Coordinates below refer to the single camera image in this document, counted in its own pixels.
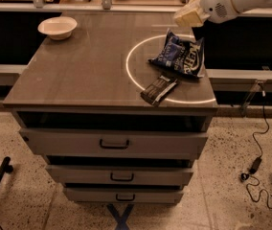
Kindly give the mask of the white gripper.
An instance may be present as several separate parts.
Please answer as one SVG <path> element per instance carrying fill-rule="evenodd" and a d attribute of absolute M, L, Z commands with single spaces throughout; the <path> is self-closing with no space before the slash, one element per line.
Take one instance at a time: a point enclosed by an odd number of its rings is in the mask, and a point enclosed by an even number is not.
<path fill-rule="evenodd" d="M 202 27 L 207 19 L 220 24 L 237 16 L 232 0 L 191 0 L 173 19 L 179 27 Z"/>

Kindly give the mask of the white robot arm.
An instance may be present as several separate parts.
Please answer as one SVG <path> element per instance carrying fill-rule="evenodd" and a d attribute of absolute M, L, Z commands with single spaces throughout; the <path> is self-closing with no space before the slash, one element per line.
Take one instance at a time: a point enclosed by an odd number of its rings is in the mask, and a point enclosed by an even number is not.
<path fill-rule="evenodd" d="M 206 20 L 220 24 L 257 8 L 271 8 L 272 0 L 191 0 L 174 14 L 179 27 L 202 27 Z"/>

